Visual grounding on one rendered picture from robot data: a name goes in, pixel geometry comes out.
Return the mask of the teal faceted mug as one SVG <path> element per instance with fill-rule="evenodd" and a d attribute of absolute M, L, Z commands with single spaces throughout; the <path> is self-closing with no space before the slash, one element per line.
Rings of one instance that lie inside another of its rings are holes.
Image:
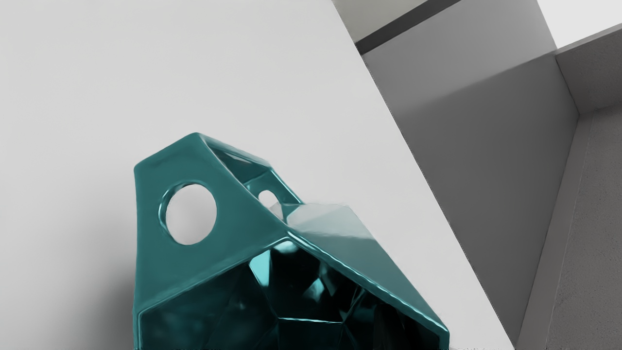
<path fill-rule="evenodd" d="M 192 133 L 134 168 L 135 350 L 449 350 L 356 214 Z"/>

